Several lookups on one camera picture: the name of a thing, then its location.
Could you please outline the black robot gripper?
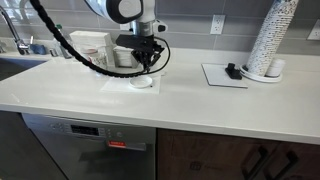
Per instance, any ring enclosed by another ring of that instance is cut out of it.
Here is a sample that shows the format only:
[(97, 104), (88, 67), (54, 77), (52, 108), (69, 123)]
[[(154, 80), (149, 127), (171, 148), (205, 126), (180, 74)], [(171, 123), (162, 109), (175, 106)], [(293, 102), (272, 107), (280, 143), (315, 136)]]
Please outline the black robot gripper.
[(143, 67), (143, 71), (150, 72), (152, 66), (161, 57), (164, 48), (157, 43), (153, 36), (144, 37), (121, 34), (116, 39), (116, 44), (121, 47), (132, 49), (132, 56)]

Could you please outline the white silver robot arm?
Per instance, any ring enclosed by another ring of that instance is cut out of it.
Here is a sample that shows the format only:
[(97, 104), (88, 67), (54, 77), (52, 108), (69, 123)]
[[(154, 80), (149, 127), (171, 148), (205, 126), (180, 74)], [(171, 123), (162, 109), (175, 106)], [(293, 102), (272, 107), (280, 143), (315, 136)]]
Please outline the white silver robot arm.
[(168, 26), (156, 19), (155, 0), (84, 0), (97, 15), (118, 24), (131, 24), (131, 35), (121, 34), (116, 44), (131, 49), (135, 60), (143, 66), (138, 73), (131, 76), (150, 73), (151, 67), (161, 57), (164, 48), (157, 41), (164, 41), (155, 36)]

